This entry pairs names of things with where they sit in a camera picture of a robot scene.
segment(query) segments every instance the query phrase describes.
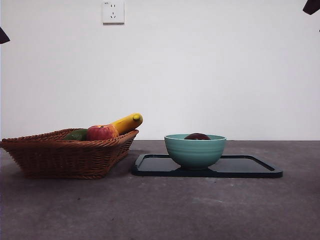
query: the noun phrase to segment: apple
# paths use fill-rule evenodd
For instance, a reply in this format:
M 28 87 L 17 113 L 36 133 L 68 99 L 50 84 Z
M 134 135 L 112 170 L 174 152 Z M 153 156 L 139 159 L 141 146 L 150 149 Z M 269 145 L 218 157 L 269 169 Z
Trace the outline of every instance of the apple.
M 86 133 L 87 141 L 107 140 L 119 136 L 118 130 L 112 124 L 94 125 L 88 128 Z
M 188 139 L 188 140 L 211 140 L 210 137 L 208 137 L 208 135 L 205 135 L 203 133 L 192 133 L 188 136 L 186 136 L 184 139 Z

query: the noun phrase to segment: yellow banana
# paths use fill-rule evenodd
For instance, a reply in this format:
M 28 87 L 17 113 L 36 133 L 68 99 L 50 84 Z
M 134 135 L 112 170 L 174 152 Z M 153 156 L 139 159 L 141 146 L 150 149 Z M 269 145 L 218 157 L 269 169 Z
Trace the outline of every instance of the yellow banana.
M 142 124 L 142 122 L 142 115 L 138 112 L 135 112 L 110 124 L 115 126 L 119 135 L 122 135 L 136 129 Z

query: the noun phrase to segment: woven basket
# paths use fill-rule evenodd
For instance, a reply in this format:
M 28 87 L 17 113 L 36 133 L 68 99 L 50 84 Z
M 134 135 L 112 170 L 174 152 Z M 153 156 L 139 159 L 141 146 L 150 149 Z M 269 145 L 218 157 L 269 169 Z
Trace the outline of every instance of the woven basket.
M 3 139 L 5 149 L 20 166 L 24 176 L 32 179 L 101 179 L 121 159 L 138 130 L 107 140 L 63 140 L 79 128 Z

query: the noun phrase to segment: gray floor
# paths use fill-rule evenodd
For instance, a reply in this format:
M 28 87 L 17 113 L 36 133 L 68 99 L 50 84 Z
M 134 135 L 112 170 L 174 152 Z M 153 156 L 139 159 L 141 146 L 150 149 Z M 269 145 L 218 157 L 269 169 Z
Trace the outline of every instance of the gray floor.
M 135 140 L 103 179 L 25 179 L 1 150 L 1 240 L 318 240 L 320 141 L 228 141 L 224 154 L 262 158 L 281 178 L 142 177 Z

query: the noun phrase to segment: wall socket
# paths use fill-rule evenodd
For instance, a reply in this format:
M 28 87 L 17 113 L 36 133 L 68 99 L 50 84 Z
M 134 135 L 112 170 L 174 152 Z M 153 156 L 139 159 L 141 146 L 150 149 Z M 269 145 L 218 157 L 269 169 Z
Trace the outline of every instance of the wall socket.
M 125 23 L 125 1 L 110 0 L 102 4 L 103 24 L 124 24 Z

